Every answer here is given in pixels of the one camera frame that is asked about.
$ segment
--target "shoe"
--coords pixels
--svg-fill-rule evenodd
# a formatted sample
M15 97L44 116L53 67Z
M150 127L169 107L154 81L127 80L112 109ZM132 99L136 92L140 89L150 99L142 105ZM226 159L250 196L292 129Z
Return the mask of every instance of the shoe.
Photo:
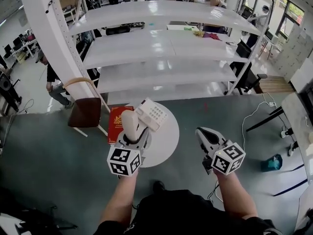
M153 183L153 193L154 194L159 194L165 190L166 190L165 185L162 181L155 181Z
M73 107L73 105L74 105L74 103L70 101L68 105L64 106L64 109L66 109L66 110L70 109Z
M280 133L280 136L282 137L282 139L284 139L287 135L286 135L286 131L282 131Z
M291 144L289 151L288 151L288 156L291 157L295 151L294 143Z

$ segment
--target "trash bin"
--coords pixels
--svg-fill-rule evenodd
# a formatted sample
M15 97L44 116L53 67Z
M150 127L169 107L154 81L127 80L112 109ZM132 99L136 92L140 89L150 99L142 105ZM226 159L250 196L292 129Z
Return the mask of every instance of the trash bin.
M267 159L266 161L261 162L261 171L274 171L279 170L283 166L283 159L282 156L276 154L271 158Z

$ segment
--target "concrete floor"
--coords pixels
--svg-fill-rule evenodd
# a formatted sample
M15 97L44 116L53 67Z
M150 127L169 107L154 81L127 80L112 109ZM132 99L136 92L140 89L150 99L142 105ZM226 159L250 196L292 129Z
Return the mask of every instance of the concrete floor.
M273 94L280 105L286 94ZM189 189L204 198L215 186L214 175L208 176L201 165L204 153L195 138L195 129L206 126L220 131L227 139L242 146L241 124L263 101L261 95L224 96L161 102L176 117L180 137L173 155L164 163L142 169L138 176L134 204L151 192L151 182L162 180L169 190ZM273 109L262 104L248 118L244 129L261 121ZM19 115L14 120L0 159L0 186L9 188L23 204L47 211L56 204L56 216L79 226L69 235L92 234L101 211L110 199L117 178L110 173L106 159L109 151L106 137L97 129L88 129L88 138L67 127L70 111L50 114ZM8 118L2 119L5 125ZM107 126L104 114L101 125ZM284 234L292 234L299 197L307 184L278 197L278 193L306 178L300 152L287 157L292 140L280 138L279 118L246 135L246 160L238 170L243 186L256 202L259 216L272 219ZM283 167L276 172L260 172L260 161L279 153ZM214 206L223 209L215 196Z

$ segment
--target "person in cap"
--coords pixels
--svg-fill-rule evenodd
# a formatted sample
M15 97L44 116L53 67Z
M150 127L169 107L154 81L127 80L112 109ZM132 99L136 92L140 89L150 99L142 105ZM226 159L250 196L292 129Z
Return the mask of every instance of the person in cap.
M227 9L226 5L222 3L221 0L194 0L194 2ZM213 24L204 24L203 31L226 34L225 27Z
M39 50L38 52L36 63L38 62L41 62L43 65L48 65L46 89L49 92L49 95L57 100L60 104L63 104L65 109L71 108L73 106L73 102L69 101L65 96L62 95L62 93L66 92L66 90L63 89L63 83L61 82L58 85L52 85L52 82L55 82L56 79L60 79L58 75L54 72L42 50Z
M257 27L259 31L262 31L263 27L265 26L268 12L269 12L269 7L267 5L264 5L262 7L262 12L261 12L260 17L258 17L258 19L255 20L255 27ZM255 45L256 41L258 41L258 36L251 33L246 45L248 45L249 48L252 48Z

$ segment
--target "hand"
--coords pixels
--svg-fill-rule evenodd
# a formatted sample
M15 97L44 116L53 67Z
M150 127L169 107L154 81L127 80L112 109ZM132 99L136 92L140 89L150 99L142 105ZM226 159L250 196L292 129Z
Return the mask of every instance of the hand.
M47 83L46 89L47 89L48 92L53 90L53 86L51 85L51 83Z

